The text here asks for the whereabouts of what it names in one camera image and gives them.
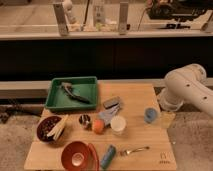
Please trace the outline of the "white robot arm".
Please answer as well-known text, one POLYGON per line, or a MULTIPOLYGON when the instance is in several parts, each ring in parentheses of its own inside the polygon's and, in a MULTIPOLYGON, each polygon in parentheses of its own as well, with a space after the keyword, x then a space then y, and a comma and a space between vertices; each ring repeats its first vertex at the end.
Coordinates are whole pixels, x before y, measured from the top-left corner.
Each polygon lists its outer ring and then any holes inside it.
POLYGON ((213 117, 213 90, 203 84, 206 70, 199 64, 189 64, 168 72, 165 87, 159 94, 159 105, 165 111, 178 111, 185 101, 213 117))

